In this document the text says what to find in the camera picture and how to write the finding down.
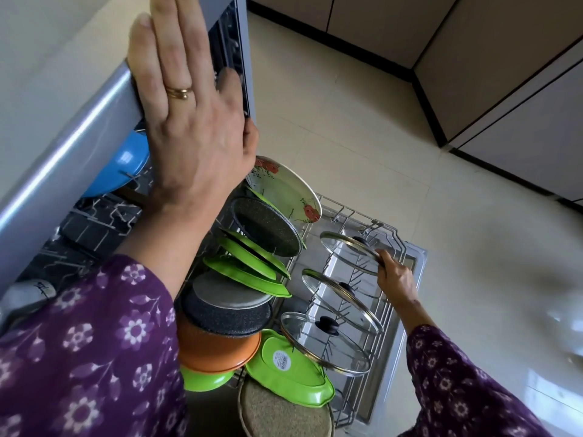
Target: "person's left hand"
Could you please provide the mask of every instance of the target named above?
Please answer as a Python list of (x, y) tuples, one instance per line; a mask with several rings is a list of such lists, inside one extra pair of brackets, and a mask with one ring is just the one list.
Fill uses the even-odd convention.
[[(151, 192), (162, 205), (218, 212), (254, 166), (259, 139), (245, 122), (241, 81), (215, 72), (198, 0), (151, 0), (130, 32), (128, 64), (147, 122)], [(188, 90), (184, 99), (177, 90)]]

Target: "barcode sticker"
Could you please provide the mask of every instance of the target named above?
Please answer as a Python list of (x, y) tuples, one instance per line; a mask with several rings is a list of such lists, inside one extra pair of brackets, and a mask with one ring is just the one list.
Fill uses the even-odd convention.
[(278, 350), (273, 353), (273, 365), (281, 371), (290, 369), (292, 360), (285, 351)]

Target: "floral plate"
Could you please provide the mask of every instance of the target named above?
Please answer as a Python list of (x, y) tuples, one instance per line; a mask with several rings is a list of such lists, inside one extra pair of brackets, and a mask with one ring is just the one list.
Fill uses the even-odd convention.
[(290, 168), (265, 156), (255, 159), (247, 175), (252, 190), (265, 196), (291, 222), (316, 222), (322, 214), (318, 197)]

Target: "sleeve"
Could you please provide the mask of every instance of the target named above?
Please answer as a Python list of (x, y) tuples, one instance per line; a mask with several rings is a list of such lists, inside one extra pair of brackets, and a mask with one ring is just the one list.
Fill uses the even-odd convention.
[(150, 270), (107, 260), (0, 338), (0, 435), (183, 428), (174, 318)]
[(439, 328), (421, 325), (412, 331), (407, 367), (421, 412), (405, 435), (550, 436), (519, 399), (473, 365)]

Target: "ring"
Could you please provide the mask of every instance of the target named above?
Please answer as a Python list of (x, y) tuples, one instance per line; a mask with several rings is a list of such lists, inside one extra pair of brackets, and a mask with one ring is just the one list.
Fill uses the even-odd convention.
[(187, 89), (171, 89), (170, 87), (166, 87), (166, 93), (168, 94), (168, 96), (176, 98), (177, 100), (187, 100), (188, 93), (192, 91), (193, 91), (192, 87), (189, 87)]

